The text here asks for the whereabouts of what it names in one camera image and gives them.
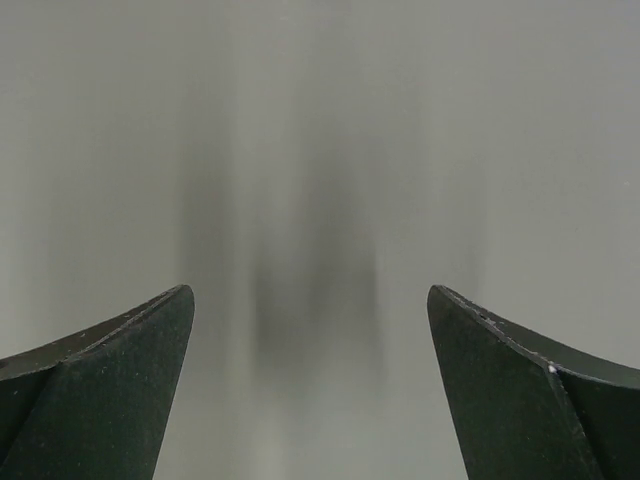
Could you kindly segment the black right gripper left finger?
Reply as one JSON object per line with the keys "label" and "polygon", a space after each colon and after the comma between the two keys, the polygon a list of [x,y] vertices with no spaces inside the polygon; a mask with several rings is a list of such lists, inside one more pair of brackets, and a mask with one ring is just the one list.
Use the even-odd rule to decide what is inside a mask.
{"label": "black right gripper left finger", "polygon": [[2,359],[2,478],[152,478],[193,319],[178,285]]}

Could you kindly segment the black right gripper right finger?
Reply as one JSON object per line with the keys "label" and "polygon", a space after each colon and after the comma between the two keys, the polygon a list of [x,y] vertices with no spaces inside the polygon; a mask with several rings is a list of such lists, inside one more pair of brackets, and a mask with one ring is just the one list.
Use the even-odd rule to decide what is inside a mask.
{"label": "black right gripper right finger", "polygon": [[434,285],[427,313],[470,479],[636,479],[639,372]]}

